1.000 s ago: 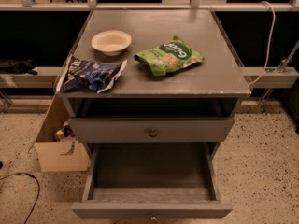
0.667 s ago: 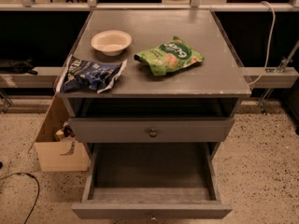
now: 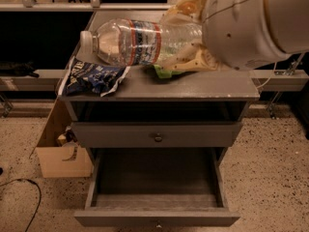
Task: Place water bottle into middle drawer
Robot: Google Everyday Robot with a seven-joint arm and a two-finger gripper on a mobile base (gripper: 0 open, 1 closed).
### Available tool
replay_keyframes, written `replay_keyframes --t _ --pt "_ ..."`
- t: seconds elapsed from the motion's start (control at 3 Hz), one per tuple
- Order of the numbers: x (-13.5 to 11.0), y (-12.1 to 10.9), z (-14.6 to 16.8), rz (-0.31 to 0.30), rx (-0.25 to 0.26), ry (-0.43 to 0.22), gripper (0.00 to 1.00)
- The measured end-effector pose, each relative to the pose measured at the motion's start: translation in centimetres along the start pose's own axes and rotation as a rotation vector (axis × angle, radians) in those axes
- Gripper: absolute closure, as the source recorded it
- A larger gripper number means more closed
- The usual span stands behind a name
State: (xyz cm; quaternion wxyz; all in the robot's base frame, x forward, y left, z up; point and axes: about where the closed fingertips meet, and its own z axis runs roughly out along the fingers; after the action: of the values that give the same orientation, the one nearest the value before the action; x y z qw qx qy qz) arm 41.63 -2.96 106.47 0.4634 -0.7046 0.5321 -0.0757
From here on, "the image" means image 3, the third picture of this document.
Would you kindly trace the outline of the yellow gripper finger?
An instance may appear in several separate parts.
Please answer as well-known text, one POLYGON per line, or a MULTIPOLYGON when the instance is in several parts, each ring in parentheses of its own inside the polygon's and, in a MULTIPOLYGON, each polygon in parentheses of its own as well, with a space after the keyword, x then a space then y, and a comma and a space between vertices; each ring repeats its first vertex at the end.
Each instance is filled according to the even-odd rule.
POLYGON ((188 43, 173 56, 157 61, 167 71, 207 72, 217 71, 221 63, 201 43, 188 43))
POLYGON ((179 0, 161 17, 162 25, 201 24, 202 12, 208 0, 179 0))

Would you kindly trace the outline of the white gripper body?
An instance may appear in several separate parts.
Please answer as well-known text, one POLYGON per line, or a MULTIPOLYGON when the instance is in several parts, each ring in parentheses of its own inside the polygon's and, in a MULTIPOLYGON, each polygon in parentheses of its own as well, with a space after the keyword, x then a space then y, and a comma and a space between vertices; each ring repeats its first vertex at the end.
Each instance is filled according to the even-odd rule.
POLYGON ((219 62, 247 71, 286 60, 267 24, 266 0, 208 0, 203 44, 219 62))

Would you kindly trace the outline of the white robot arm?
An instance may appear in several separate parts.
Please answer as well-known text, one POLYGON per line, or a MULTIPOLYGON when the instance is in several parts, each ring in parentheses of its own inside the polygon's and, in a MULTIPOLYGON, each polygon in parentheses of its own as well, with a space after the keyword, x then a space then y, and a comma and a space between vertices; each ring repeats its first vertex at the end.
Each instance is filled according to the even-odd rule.
POLYGON ((309 0, 179 0, 164 25, 202 26, 202 62, 255 69, 309 51, 309 0))

